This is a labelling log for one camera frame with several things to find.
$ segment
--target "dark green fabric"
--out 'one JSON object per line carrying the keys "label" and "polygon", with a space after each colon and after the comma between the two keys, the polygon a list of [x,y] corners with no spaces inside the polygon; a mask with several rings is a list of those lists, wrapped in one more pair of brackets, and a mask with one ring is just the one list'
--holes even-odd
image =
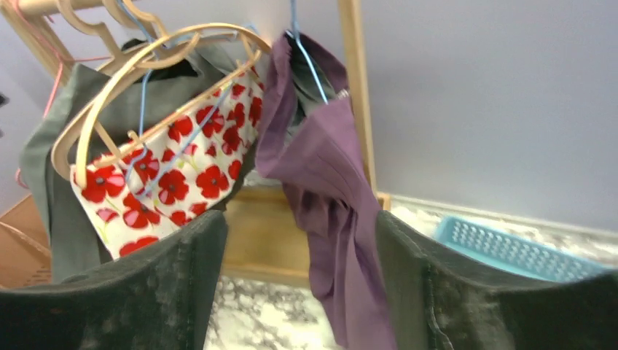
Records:
{"label": "dark green fabric", "polygon": [[62,284],[0,291],[0,349],[202,350],[226,238],[208,211]]}
{"label": "dark green fabric", "polygon": [[572,284],[496,270],[382,211],[376,241],[401,350],[618,349],[618,273]]}

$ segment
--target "wooden shelf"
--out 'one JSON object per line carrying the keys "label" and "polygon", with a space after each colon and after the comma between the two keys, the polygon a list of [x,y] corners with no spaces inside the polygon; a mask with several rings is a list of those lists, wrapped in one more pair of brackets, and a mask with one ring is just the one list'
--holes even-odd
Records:
{"label": "wooden shelf", "polygon": [[[390,208],[390,196],[380,193]],[[245,188],[227,205],[230,232],[223,274],[296,287],[309,285],[309,247],[281,189]]]}

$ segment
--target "pink wire hanger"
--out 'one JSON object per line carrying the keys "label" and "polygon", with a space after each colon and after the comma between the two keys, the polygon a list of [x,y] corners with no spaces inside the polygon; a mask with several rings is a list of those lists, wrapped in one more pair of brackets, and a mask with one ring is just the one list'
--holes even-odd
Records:
{"label": "pink wire hanger", "polygon": [[[20,0],[14,0],[13,1],[13,9],[17,13],[17,16],[24,22],[24,24],[26,24],[26,26],[30,29],[30,31],[35,34],[36,40],[39,41],[40,44],[43,44],[44,46],[47,46],[47,48],[54,53],[54,56],[56,56],[56,58],[60,62],[59,67],[58,67],[58,73],[56,74],[56,78],[54,80],[54,86],[53,86],[52,91],[50,93],[50,97],[47,99],[47,104],[45,105],[45,110],[43,111],[43,119],[44,119],[47,116],[47,114],[50,112],[50,108],[52,107],[52,103],[53,103],[53,101],[54,101],[54,99],[56,97],[56,93],[58,92],[58,88],[60,87],[60,79],[62,78],[62,73],[63,73],[63,70],[64,70],[65,63],[67,63],[67,62],[76,63],[76,62],[102,61],[102,60],[108,59],[109,56],[93,57],[93,58],[82,58],[82,59],[79,59],[79,60],[63,57],[62,54],[60,54],[58,52],[58,50],[56,50],[56,48],[52,44],[50,44],[50,42],[48,42],[45,39],[45,37],[42,35],[42,33],[39,31],[39,29],[36,28],[35,26],[33,26],[32,24],[30,24],[30,22],[28,22],[28,20],[26,19],[25,15],[23,14],[23,12],[21,12],[21,8],[19,6],[19,1]],[[47,16],[47,18],[48,18],[48,20],[51,23],[54,23],[54,21],[49,16]],[[22,179],[21,179],[21,169],[20,168],[18,168],[17,172],[15,173],[15,181],[21,187],[28,189],[28,185],[26,185],[22,181]]]}

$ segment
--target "hanger hook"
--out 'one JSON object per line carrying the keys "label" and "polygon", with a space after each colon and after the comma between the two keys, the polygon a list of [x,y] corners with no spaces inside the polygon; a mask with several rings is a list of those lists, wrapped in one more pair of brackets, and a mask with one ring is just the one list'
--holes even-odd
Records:
{"label": "hanger hook", "polygon": [[150,35],[152,38],[157,37],[157,32],[152,26],[152,23],[145,20],[139,20],[131,18],[122,8],[122,0],[103,0],[103,6],[107,9],[107,12],[118,23],[122,24],[126,28],[140,29],[145,31],[145,34]]}
{"label": "hanger hook", "polygon": [[296,0],[290,0],[290,7],[292,9],[292,35],[294,35],[294,39],[299,38],[299,30],[298,30],[298,12],[296,10]]}
{"label": "hanger hook", "polygon": [[122,0],[122,3],[125,5],[126,10],[129,11],[135,18],[145,22],[154,23],[154,27],[159,31],[161,37],[168,35],[168,31],[165,29],[165,26],[159,17],[153,15],[152,13],[140,10],[137,6],[135,6],[132,0]]}

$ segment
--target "hanging clothes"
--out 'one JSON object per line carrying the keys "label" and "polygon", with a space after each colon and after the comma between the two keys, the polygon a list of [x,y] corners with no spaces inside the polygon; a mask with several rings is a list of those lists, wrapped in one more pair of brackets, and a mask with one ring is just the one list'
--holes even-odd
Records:
{"label": "hanging clothes", "polygon": [[[152,127],[179,105],[236,68],[231,58],[216,44],[198,48],[187,60],[194,67],[197,77],[174,77],[149,82],[145,128]],[[105,74],[76,65],[47,118],[34,131],[20,155],[22,177],[30,187],[50,237],[52,281],[55,283],[111,259],[73,194],[71,184],[56,173],[50,160],[52,146],[64,127],[101,91],[108,80]],[[98,118],[116,142],[126,141],[127,130],[136,130],[138,127],[141,89],[141,83],[131,85]],[[99,140],[93,140],[89,145],[89,154],[92,156],[105,150],[107,148]],[[245,165],[252,166],[252,161],[246,160],[243,164],[241,176],[251,170],[245,168]]]}
{"label": "hanging clothes", "polygon": [[309,37],[301,40],[329,103],[296,44],[287,35],[277,40],[256,167],[283,182],[297,225],[307,233],[311,290],[335,340],[351,350],[394,350],[375,246],[380,205],[364,176],[345,67]]}
{"label": "hanging clothes", "polygon": [[[84,188],[75,182],[76,168],[71,166],[74,194],[113,259],[169,236],[231,193],[257,137],[262,84],[257,73],[248,70],[233,80],[227,95],[226,89],[146,140],[145,156],[139,146],[122,162],[88,165]],[[128,165],[137,157],[125,181]]]}

